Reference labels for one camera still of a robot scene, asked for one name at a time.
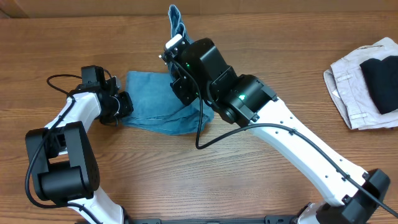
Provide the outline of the light blue denim jeans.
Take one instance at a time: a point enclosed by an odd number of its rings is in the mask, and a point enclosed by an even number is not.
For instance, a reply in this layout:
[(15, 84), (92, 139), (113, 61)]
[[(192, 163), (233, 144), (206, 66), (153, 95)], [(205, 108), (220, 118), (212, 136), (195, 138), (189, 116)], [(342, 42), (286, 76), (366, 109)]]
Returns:
[(167, 73), (129, 71), (126, 91), (134, 111), (122, 119), (123, 125), (168, 135), (195, 133), (200, 105), (195, 100), (185, 106), (172, 91), (172, 69)]

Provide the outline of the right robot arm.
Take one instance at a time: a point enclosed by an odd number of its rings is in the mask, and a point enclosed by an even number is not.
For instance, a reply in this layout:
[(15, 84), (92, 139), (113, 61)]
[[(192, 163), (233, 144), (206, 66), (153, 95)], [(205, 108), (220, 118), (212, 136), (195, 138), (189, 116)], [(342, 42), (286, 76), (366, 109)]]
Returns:
[(185, 105), (198, 100), (222, 120), (237, 124), (278, 150), (321, 193), (296, 215), (267, 216), (266, 223), (366, 223), (391, 183), (381, 170), (345, 159), (301, 123), (276, 92), (254, 75), (237, 75), (209, 38), (171, 38), (161, 59), (173, 68), (171, 87)]

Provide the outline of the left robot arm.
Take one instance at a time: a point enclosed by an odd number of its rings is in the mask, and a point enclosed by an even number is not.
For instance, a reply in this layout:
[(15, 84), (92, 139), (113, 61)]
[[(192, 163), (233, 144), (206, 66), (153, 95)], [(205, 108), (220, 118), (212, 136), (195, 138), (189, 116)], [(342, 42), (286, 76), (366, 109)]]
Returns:
[(131, 98), (120, 80), (102, 67), (82, 67), (79, 78), (82, 83), (66, 92), (66, 105), (54, 120), (25, 136), (25, 193), (37, 207), (71, 208), (87, 223), (132, 223), (127, 211), (101, 188), (87, 136), (94, 120), (111, 126), (129, 116)]

